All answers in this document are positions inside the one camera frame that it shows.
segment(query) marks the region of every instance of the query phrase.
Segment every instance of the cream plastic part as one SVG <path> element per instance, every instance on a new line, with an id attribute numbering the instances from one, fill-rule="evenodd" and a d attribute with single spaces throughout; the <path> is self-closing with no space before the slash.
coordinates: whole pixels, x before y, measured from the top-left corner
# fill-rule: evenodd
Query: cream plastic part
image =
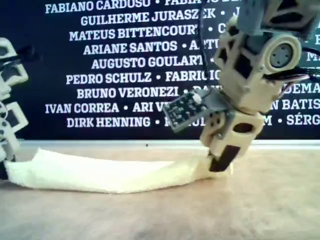
<path id="1" fill-rule="evenodd" d="M 8 180 L 31 189 L 129 194 L 225 176 L 210 172 L 208 159 L 116 161 L 38 149 L 31 161 L 5 161 Z"/>
<path id="2" fill-rule="evenodd" d="M 0 47 L 7 49 L 7 54 L 1 55 L 0 59 L 13 57 L 17 55 L 17 52 L 15 51 L 14 46 L 6 38 L 0 37 Z M 9 87 L 12 87 L 16 84 L 24 83 L 29 79 L 29 76 L 22 64 L 15 65 L 14 67 L 16 68 L 18 75 L 13 75 L 7 81 L 5 81 L 5 84 L 8 85 Z M 4 82 L 4 79 L 2 78 L 1 75 L 0 75 L 0 82 L 1 83 Z"/>
<path id="3" fill-rule="evenodd" d="M 205 147 L 210 147 L 213 136 L 225 125 L 225 122 L 225 112 L 214 113 L 205 118 L 205 126 L 200 135 L 200 141 Z"/>
<path id="4" fill-rule="evenodd" d="M 242 157 L 264 127 L 265 119 L 260 113 L 251 115 L 235 110 L 232 114 L 234 118 L 231 118 L 230 122 L 226 121 L 222 131 L 215 134 L 211 140 L 209 149 L 215 157 L 219 158 L 227 146 L 239 147 L 236 157 Z M 251 125 L 253 128 L 247 132 L 236 131 L 235 127 L 242 124 Z"/>
<path id="5" fill-rule="evenodd" d="M 243 32 L 233 36 L 229 34 L 230 28 L 235 28 L 236 24 L 237 17 L 232 17 L 227 23 L 226 32 L 220 36 L 219 48 L 214 55 L 214 62 L 221 68 L 219 83 L 235 108 L 249 114 L 266 113 L 272 107 L 273 102 L 279 98 L 279 92 L 285 82 L 266 80 L 263 78 L 264 74 L 274 74 L 296 67 L 302 54 L 301 44 L 292 35 L 279 34 L 271 38 L 260 53 L 255 55 L 244 47 L 246 34 Z M 231 41 L 234 41 L 232 48 L 229 45 Z M 290 45 L 293 55 L 287 65 L 275 68 L 270 64 L 270 57 L 273 50 L 281 44 Z M 223 50 L 226 50 L 226 62 L 221 58 Z M 252 67 L 248 78 L 235 69 L 240 55 L 245 56 Z"/>
<path id="6" fill-rule="evenodd" d="M 0 56 L 0 59 L 17 55 L 13 45 L 6 38 L 0 37 L 0 48 L 3 53 L 3 55 Z M 2 74 L 0 74 L 0 101 L 10 97 L 12 86 L 24 83 L 29 78 L 22 64 L 11 66 L 11 68 L 15 68 L 16 74 L 10 75 L 8 79 L 4 79 Z M 3 116 L 6 116 L 9 111 L 12 111 L 18 122 L 15 126 L 11 126 L 5 117 L 2 118 Z M 28 121 L 17 102 L 9 103 L 5 107 L 0 108 L 0 112 L 0 141 L 5 142 L 4 144 L 0 144 L 0 162 L 4 159 L 11 161 L 20 147 L 20 143 L 17 140 L 15 133 L 27 126 Z"/>

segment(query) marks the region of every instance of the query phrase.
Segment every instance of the black wall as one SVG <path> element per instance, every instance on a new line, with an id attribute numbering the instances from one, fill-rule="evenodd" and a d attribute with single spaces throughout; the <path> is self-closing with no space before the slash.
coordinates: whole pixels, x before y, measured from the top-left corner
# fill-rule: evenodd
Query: black wall
<path id="1" fill-rule="evenodd" d="M 119 0 L 119 1 L 96 1 L 93 0 L 93 9 L 88 11 L 64 12 L 64 13 L 46 13 L 47 11 L 55 11 L 53 5 L 46 8 L 46 4 L 63 3 L 60 1 L 24 1 L 24 0 L 5 0 L 1 2 L 0 19 L 1 19 L 1 36 L 8 38 L 16 49 L 25 45 L 32 44 L 36 50 L 43 55 L 41 62 L 26 64 L 25 68 L 29 74 L 29 81 L 24 84 L 17 85 L 13 88 L 12 98 L 10 101 L 18 101 L 21 105 L 29 125 L 18 136 L 27 140 L 84 140 L 84 139 L 197 139 L 201 132 L 201 126 L 191 126 L 180 134 L 174 134 L 170 127 L 166 126 L 166 121 L 162 112 L 157 109 L 160 102 L 171 101 L 177 96 L 173 94 L 183 94 L 184 90 L 190 90 L 193 86 L 204 87 L 205 81 L 197 76 L 193 81 L 171 81 L 172 78 L 167 76 L 166 72 L 177 72 L 176 75 L 183 75 L 186 71 L 201 71 L 200 52 L 194 45 L 196 36 L 192 35 L 195 25 L 198 23 L 195 17 L 194 9 L 199 8 L 196 0 Z M 139 6 L 141 2 L 150 3 L 148 7 L 125 7 L 118 9 L 98 10 L 97 2 L 126 2 L 136 3 Z M 211 18 L 206 19 L 207 27 L 212 28 L 210 38 L 208 40 L 208 48 L 214 53 L 216 49 L 217 39 L 219 37 L 219 27 L 223 30 L 223 24 L 237 13 L 237 7 L 241 5 L 241 1 L 234 0 L 212 0 L 209 15 Z M 177 19 L 167 21 L 152 21 L 155 12 L 170 11 L 166 16 L 175 16 L 182 18 L 178 11 L 189 13 L 185 17 L 191 19 Z M 143 13 L 140 15 L 142 22 L 135 23 L 118 23 L 118 24 L 101 24 L 101 25 L 82 25 L 83 16 L 102 16 L 105 15 L 105 21 L 108 15 L 112 14 L 130 14 Z M 129 18 L 135 17 L 133 14 L 127 15 Z M 183 35 L 175 35 L 174 31 L 178 29 L 176 26 L 182 27 Z M 151 37 L 152 27 L 164 27 L 162 29 L 171 28 L 172 35 Z M 121 38 L 119 33 L 129 31 L 132 28 L 144 28 L 141 35 L 136 32 L 136 37 Z M 107 39 L 84 40 L 80 38 L 81 31 L 108 30 Z M 76 40 L 75 35 L 70 32 L 78 31 Z M 98 33 L 92 35 L 93 38 L 101 36 Z M 169 50 L 165 51 L 160 48 L 154 48 L 154 51 L 139 51 L 137 46 L 139 43 L 145 42 L 167 42 L 171 45 Z M 111 45 L 123 44 L 122 53 L 107 54 L 84 54 L 86 46 L 91 45 Z M 157 43 L 166 47 L 166 43 Z M 320 34 L 305 43 L 311 47 L 320 45 Z M 174 66 L 152 66 L 152 58 L 165 59 L 163 57 L 173 57 L 177 62 L 189 60 L 189 56 L 194 56 L 194 62 L 185 62 L 184 64 Z M 110 65 L 104 69 L 94 68 L 95 61 L 102 59 L 124 59 L 124 58 L 141 58 L 140 64 L 145 60 L 145 66 L 142 67 L 122 67 L 116 68 Z M 301 66 L 316 67 L 318 66 L 317 58 L 312 55 L 304 54 L 301 59 Z M 219 76 L 216 72 L 217 68 L 212 66 L 211 85 L 218 85 Z M 105 82 L 106 74 L 116 73 L 141 73 L 140 80 L 144 82 L 136 83 L 107 83 Z M 91 75 L 101 74 L 102 83 L 96 84 L 67 84 L 67 75 Z M 111 89 L 107 98 L 79 98 L 81 92 L 85 89 Z M 145 94 L 157 89 L 161 96 L 159 97 L 131 97 L 131 91 L 142 91 Z M 288 91 L 284 98 L 276 102 L 274 109 L 266 116 L 266 124 L 259 139 L 268 140 L 288 140 L 288 139 L 319 139 L 320 124 L 320 86 L 303 82 Z M 117 104 L 119 112 L 105 113 L 77 113 L 75 106 L 79 104 L 89 103 L 110 103 L 112 106 Z M 148 103 L 146 112 L 133 112 L 134 107 L 141 107 L 141 103 Z M 61 110 L 58 105 L 67 104 L 69 109 L 66 111 L 53 112 L 52 110 Z M 112 117 L 138 117 L 144 118 L 145 126 L 112 126 Z M 70 127 L 68 126 L 68 118 L 92 118 L 92 125 L 86 127 Z M 104 122 L 107 126 L 97 127 L 97 118 L 105 118 Z"/>

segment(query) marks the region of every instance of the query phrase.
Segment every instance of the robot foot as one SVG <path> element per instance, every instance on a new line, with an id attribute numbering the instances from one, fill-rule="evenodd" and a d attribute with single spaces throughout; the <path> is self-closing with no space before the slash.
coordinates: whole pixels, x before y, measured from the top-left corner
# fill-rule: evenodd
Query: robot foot
<path id="1" fill-rule="evenodd" d="M 0 162 L 0 180 L 8 180 L 8 174 L 4 161 Z"/>

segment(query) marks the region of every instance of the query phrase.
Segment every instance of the circuit board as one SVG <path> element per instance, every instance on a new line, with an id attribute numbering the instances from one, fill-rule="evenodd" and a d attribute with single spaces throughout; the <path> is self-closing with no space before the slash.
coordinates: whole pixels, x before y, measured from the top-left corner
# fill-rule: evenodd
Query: circuit board
<path id="1" fill-rule="evenodd" d="M 220 91 L 193 89 L 163 107 L 172 130 L 177 133 L 211 113 L 226 111 L 231 106 Z"/>

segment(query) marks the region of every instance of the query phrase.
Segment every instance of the wire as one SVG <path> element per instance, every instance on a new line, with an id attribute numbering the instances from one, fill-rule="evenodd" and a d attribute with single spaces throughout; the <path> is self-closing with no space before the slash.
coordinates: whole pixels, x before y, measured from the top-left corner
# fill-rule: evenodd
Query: wire
<path id="1" fill-rule="evenodd" d="M 296 77 L 289 77 L 286 79 L 286 81 L 289 81 L 289 83 L 282 89 L 281 93 L 279 94 L 278 99 L 282 98 L 286 91 L 291 88 L 293 85 L 295 85 L 297 82 L 301 82 L 304 80 L 308 80 L 310 78 L 309 75 L 301 75 L 301 76 L 296 76 Z"/>
<path id="2" fill-rule="evenodd" d="M 302 48 L 302 51 L 309 52 L 309 53 L 316 54 L 316 55 L 320 56 L 320 51 L 317 49 L 311 48 L 311 47 L 304 46 Z"/>
<path id="3" fill-rule="evenodd" d="M 6 120 L 8 115 L 9 115 L 9 111 L 8 111 L 6 105 L 2 101 L 0 101 L 0 114 L 3 114 L 3 110 L 2 109 L 4 109 L 4 117 L 3 117 L 3 119 Z"/>

